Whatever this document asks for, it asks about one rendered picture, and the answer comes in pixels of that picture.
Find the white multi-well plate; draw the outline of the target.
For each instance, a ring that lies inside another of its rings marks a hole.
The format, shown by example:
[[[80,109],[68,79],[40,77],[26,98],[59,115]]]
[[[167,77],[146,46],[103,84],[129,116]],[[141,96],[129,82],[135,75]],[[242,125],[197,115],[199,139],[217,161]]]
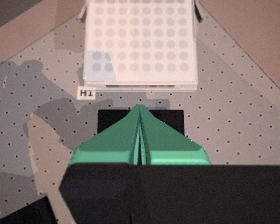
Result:
[[[194,0],[87,0],[86,92],[195,92]]]

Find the grey slotted plate rack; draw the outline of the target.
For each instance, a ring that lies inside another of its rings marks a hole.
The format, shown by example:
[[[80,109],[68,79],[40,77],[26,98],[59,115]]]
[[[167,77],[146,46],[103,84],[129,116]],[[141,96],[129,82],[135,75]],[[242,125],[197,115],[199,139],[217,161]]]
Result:
[[[202,10],[201,10],[201,7],[199,5],[198,0],[194,0],[194,9],[195,9],[195,30],[196,30],[196,33],[197,33],[197,31],[198,31],[197,19],[198,19],[199,23],[202,23],[202,21],[205,17],[204,17],[204,14],[203,14]],[[85,0],[84,6],[83,6],[83,8],[81,10],[81,13],[79,15],[79,19],[82,23],[85,22],[86,11],[87,11],[87,0]]]

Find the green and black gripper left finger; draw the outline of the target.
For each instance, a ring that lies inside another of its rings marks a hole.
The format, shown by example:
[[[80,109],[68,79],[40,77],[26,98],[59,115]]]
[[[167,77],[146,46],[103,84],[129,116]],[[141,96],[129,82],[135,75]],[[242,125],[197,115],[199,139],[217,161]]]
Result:
[[[138,165],[139,142],[140,105],[135,105],[124,118],[75,148],[68,166],[78,162]]]

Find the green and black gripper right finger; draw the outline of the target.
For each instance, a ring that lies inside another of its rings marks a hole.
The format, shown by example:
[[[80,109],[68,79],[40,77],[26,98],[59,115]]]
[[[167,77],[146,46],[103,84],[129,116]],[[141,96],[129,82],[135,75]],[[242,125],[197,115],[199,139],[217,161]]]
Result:
[[[211,165],[205,149],[140,104],[141,165]]]

